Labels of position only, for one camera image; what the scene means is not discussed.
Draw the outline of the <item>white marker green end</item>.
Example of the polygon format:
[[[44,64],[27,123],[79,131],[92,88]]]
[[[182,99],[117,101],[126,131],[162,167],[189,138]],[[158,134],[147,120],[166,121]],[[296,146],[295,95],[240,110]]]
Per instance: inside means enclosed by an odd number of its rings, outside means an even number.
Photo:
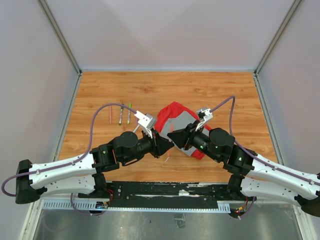
[[[129,125],[131,122],[131,110],[128,110],[128,114],[127,114],[127,125]]]

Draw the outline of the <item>orange white pen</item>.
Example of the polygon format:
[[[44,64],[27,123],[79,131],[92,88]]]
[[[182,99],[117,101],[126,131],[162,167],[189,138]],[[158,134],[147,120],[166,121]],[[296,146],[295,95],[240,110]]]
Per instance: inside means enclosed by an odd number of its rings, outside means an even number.
[[[121,126],[121,125],[122,125],[122,120],[123,120],[123,112],[124,112],[124,109],[123,109],[123,110],[121,110],[121,109],[120,109],[120,114],[119,114],[119,122],[118,122],[119,126]]]

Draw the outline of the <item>pink pen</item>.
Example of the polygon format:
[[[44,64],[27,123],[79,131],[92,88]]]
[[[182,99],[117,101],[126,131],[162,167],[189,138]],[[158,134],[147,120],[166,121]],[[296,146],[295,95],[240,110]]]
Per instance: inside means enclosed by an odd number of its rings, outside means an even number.
[[[109,106],[109,124],[112,124],[112,105]]]

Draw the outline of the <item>orange highlighter pen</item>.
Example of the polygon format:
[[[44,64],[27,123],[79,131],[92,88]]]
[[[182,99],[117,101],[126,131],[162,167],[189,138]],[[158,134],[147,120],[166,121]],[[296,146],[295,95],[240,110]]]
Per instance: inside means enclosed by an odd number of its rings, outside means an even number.
[[[169,131],[169,133],[172,133],[173,132],[173,130],[174,130],[174,123],[172,122],[171,123],[171,126],[170,126],[170,131]],[[169,159],[169,157],[170,157],[170,153],[171,153],[171,148],[168,150],[168,152],[167,152],[167,158]]]

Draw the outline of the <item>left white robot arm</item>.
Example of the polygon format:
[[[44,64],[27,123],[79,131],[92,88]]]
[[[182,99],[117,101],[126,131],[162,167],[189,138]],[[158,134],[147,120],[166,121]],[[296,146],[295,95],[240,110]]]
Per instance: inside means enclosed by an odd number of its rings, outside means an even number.
[[[31,163],[21,160],[15,180],[15,203],[29,204],[41,197],[64,193],[93,194],[101,198],[107,193],[103,173],[138,162],[146,154],[159,158],[174,144],[160,136],[125,131],[109,143],[93,148],[86,156],[78,155],[50,163]]]

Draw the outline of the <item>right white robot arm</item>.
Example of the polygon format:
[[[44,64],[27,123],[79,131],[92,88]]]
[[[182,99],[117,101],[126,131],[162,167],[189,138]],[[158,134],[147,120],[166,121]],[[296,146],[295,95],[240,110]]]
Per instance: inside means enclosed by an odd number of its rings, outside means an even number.
[[[208,134],[197,129],[198,122],[174,130],[167,136],[180,149],[196,148],[231,173],[227,196],[276,199],[298,206],[314,217],[320,215],[320,176],[301,172],[241,147],[234,136],[222,128]]]

